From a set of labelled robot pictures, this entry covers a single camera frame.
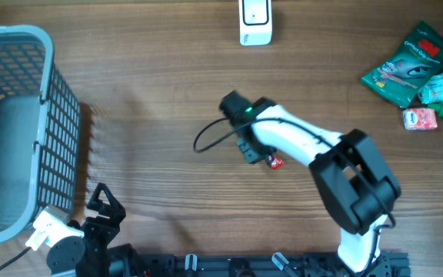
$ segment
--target red logo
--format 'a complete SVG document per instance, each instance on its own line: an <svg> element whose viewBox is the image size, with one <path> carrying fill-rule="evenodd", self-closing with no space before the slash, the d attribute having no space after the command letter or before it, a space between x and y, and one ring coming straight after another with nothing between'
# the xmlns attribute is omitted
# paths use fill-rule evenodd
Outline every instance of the red logo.
<svg viewBox="0 0 443 277"><path fill-rule="evenodd" d="M435 57L440 49L435 47L431 42L429 42L426 38L423 38L418 42L418 45L422 47L430 56Z"/></svg>

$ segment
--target gray basket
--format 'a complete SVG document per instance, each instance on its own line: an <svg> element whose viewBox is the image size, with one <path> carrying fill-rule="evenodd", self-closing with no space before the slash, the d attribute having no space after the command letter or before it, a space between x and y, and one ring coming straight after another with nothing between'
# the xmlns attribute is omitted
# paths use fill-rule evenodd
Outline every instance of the gray basket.
<svg viewBox="0 0 443 277"><path fill-rule="evenodd" d="M0 242L48 204L72 215L80 118L48 34L0 27Z"/></svg>

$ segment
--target wooden surface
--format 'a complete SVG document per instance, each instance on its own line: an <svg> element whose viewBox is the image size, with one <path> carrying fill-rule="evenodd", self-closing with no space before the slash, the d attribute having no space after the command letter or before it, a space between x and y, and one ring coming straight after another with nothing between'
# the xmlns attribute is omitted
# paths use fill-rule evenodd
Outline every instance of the wooden surface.
<svg viewBox="0 0 443 277"><path fill-rule="evenodd" d="M339 228L306 168L246 165L230 138L192 152L232 89L267 96L316 125L368 132L402 187L383 249L408 252L415 276L443 276L443 120L405 131L401 111L360 84L419 20L443 34L443 2L275 2L270 45L238 43L237 2L0 8L0 25L33 24L85 103L76 218L97 182L127 210L112 245L140 253L334 251ZM227 132L213 128L200 143ZM0 244L0 265L28 234ZM30 252L0 276L48 275Z"/></svg>

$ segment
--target white plastic part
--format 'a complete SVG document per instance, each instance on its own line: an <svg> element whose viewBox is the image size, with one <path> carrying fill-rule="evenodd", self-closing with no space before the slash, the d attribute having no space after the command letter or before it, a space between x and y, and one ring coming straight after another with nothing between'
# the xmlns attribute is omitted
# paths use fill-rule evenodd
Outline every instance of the white plastic part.
<svg viewBox="0 0 443 277"><path fill-rule="evenodd" d="M238 0L240 44L267 45L271 41L273 20L271 0Z"/></svg>
<svg viewBox="0 0 443 277"><path fill-rule="evenodd" d="M34 251L37 251L42 243L52 247L63 238L67 238L69 236L78 236L83 238L85 233L67 226L66 223L68 220L69 217L67 213L54 207L53 205L48 205L34 221L33 226L35 228L35 232L32 234L30 239L28 239L25 245L30 246Z"/></svg>
<svg viewBox="0 0 443 277"><path fill-rule="evenodd" d="M361 272L367 266L370 252L372 251L372 243L374 238L374 229L381 224L384 224L388 218L387 215L381 215L377 220L370 225L368 232L364 235L352 235L341 229L341 244L338 247L339 258L354 272ZM377 239L377 248L375 250L375 257L381 254L378 243L381 236Z"/></svg>
<svg viewBox="0 0 443 277"><path fill-rule="evenodd" d="M267 108L256 117L256 119L261 118L289 120L306 127L316 135L320 135L333 146L341 141L339 137L342 134L340 132L330 132L307 123L287 112L281 105ZM252 130L262 144L285 152L305 166L308 166L317 154L326 153L330 149L308 132L284 122L259 122L252 125Z"/></svg>

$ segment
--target red and white package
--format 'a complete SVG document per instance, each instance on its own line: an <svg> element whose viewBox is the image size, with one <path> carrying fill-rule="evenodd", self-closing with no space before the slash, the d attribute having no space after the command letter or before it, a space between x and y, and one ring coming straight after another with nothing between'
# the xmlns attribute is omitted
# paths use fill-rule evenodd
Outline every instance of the red and white package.
<svg viewBox="0 0 443 277"><path fill-rule="evenodd" d="M433 108L408 108L403 111L406 130L432 130L437 128Z"/></svg>

